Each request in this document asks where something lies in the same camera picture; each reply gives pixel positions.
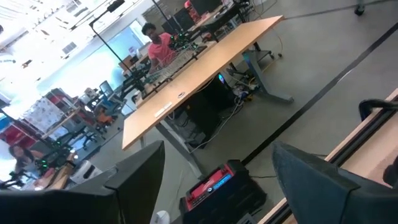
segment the chair wheel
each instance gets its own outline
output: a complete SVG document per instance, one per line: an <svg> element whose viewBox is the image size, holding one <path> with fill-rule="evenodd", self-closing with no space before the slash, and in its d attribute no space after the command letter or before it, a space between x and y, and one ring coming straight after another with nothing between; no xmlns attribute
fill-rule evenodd
<svg viewBox="0 0 398 224"><path fill-rule="evenodd" d="M363 6L356 6L354 13L357 16L362 16L362 14L365 12L365 8Z"/></svg>

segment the window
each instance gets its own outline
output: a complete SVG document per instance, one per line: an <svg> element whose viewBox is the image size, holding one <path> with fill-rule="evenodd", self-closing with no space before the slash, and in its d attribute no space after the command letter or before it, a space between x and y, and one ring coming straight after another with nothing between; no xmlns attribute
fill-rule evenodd
<svg viewBox="0 0 398 224"><path fill-rule="evenodd" d="M109 42L109 46L124 59L130 52L140 49L144 44L131 29L126 27ZM118 58L103 45L75 67L67 67L64 76L52 88L60 87L70 96L80 96L87 87L98 88L107 80L113 89L124 80Z"/></svg>
<svg viewBox="0 0 398 224"><path fill-rule="evenodd" d="M132 22L132 24L130 25L130 29L143 45L146 45L146 43L150 42L150 38L142 33L142 26L138 21L135 20L134 22Z"/></svg>

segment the desk surface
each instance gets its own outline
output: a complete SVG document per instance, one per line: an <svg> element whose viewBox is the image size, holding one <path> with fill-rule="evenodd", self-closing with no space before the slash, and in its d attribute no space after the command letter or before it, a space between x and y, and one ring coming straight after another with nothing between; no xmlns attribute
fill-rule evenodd
<svg viewBox="0 0 398 224"><path fill-rule="evenodd" d="M283 16L275 16L241 24L187 67L181 75L124 120L123 150L132 146L150 128L162 121L171 111L210 81L220 70L227 67L237 55L243 53L282 19ZM172 105L156 118L156 112L168 103Z"/></svg>
<svg viewBox="0 0 398 224"><path fill-rule="evenodd" d="M398 95L398 89L396 89L387 98L392 100ZM329 161L335 154L341 151L344 145L352 139L356 133L365 127L375 116L377 111L368 116L354 131L347 136L329 155L325 158ZM392 164L394 159L398 156L398 114L395 114L390 118L383 126L372 135L342 166L341 168L346 169L354 174L362 177L371 179L385 184L382 181L382 174L384 169ZM283 198L258 224L263 224L270 217L278 211L286 203L286 198ZM294 216L291 215L283 222L283 224L296 224Z"/></svg>
<svg viewBox="0 0 398 224"><path fill-rule="evenodd" d="M67 160L73 162L76 153L71 153ZM36 181L35 186L42 189L63 189L70 175L72 174L73 167L70 164L63 165L59 171L54 172L48 177L42 177Z"/></svg>

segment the person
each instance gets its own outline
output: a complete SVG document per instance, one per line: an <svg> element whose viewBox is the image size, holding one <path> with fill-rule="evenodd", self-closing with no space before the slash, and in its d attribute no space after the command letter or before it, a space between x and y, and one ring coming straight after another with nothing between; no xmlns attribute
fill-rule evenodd
<svg viewBox="0 0 398 224"><path fill-rule="evenodd" d="M149 74L151 74L159 67L168 65L174 59L176 53L169 47L171 35L166 32L158 34L155 25L146 23L142 27L142 33L152 41L148 48L148 57L151 64Z"/></svg>
<svg viewBox="0 0 398 224"><path fill-rule="evenodd" d="M43 154L35 150L27 150L19 145L9 148L10 154L17 159L15 171L19 172L22 168L34 163L35 159L41 159Z"/></svg>

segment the standing desk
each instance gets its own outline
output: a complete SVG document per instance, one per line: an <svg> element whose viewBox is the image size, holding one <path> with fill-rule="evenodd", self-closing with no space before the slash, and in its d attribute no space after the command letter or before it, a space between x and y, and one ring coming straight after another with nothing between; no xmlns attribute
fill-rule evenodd
<svg viewBox="0 0 398 224"><path fill-rule="evenodd" d="M149 101L144 103L135 113L124 120L123 132L123 150L127 150L151 128L156 129L181 153L188 161L197 177L201 177L204 172L197 163L193 154L190 154L186 146L181 144L161 123L161 121L174 109L180 106L184 101L190 98L203 85L228 67L228 64L238 56L243 54L247 56L247 49L252 46L269 29L274 27L283 19L283 16L275 16L268 19L262 19L254 22L241 24L233 30L223 40L217 43L196 62L187 67L176 79L171 81L161 89ZM253 56L248 57L249 63L255 67L258 72L257 79L264 87L264 93L276 98L286 98L291 96L271 91L265 83L264 76L257 63L252 60Z"/></svg>
<svg viewBox="0 0 398 224"><path fill-rule="evenodd" d="M398 89L396 89L387 98L393 100L398 98ZM341 153L343 148L353 141L359 133L375 122L381 122L381 127L376 129L376 132L367 139L359 149L354 152L343 163L341 168L346 169L354 174L360 175L367 179L371 179L380 184L386 185L383 180L384 169L391 165L394 159L398 156L398 114L392 115L387 121L380 110L373 112L361 124L358 125L354 131L347 136L329 155L325 158L330 161L335 155ZM283 198L267 215L262 218L258 224L265 223L282 223L282 224L296 224L293 215L286 217L282 214L282 207L287 205L286 198Z"/></svg>

